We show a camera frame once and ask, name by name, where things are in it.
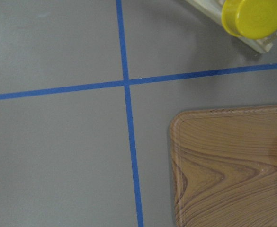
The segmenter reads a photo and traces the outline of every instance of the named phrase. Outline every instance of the yellow lid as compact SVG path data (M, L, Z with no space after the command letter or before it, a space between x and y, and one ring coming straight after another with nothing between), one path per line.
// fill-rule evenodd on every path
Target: yellow lid
M224 5L222 22L227 32L235 36L261 39L277 30L277 0L236 2L227 0Z

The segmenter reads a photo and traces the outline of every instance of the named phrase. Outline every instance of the yellow object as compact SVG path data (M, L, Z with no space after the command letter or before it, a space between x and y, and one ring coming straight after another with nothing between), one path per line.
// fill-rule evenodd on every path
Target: yellow object
M236 37L267 37L277 30L277 0L226 0L222 24Z

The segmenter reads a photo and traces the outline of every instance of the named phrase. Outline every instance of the gray floor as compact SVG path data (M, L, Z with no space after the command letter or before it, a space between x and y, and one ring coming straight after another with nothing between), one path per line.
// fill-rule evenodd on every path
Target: gray floor
M174 227L172 118L277 104L277 42L260 55L182 0L127 0L125 58L116 2L0 0L0 94L12 93L0 100L0 227ZM111 83L125 63L130 79L272 69L130 85L130 97Z

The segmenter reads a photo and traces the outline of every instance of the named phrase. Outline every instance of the blue tape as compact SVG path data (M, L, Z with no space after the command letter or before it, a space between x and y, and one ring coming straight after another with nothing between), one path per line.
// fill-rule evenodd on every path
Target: blue tape
M209 77L209 76L218 76L218 75L225 75L225 74L253 72L253 71L262 71L262 70L274 70L274 69L277 69L277 63L245 66L245 67L237 67L237 68L221 69L221 70L209 70L209 71L202 71L202 72L189 72L189 73L181 73L181 74L158 76L158 77L148 77L148 78L141 78L141 79L131 79L129 80L129 84L130 85L147 84L147 83L164 82L164 81L170 81L170 80Z
M122 60L122 67L123 67L123 77L124 77L124 83L125 83L125 106L126 106L130 153L131 153L131 161L132 161L132 174L133 174L134 194L135 194L135 203L136 203L137 224L138 224L138 227L143 227L143 208L142 208L137 156L136 156L132 102L131 102L129 72L128 72L128 63L127 63L126 44L125 44L125 29L124 29L123 9L122 9L121 0L116 0L116 9L117 9L120 52L121 52L121 60Z
M50 94L57 94L57 93L101 89L101 88L108 88L108 87L121 87L123 85L124 85L124 82L121 80L121 81L112 81L112 82L104 82L104 83L96 83L96 84L76 85L76 86L69 86L69 87L48 88L48 89L33 90L33 91L21 91L21 92L0 94L0 100L30 97L30 96L43 96L43 95L50 95Z

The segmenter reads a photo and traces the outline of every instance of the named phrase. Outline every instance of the wood grain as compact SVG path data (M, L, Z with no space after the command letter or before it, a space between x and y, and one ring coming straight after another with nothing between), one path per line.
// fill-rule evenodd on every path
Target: wood grain
M170 135L178 227L277 227L277 106L182 112Z

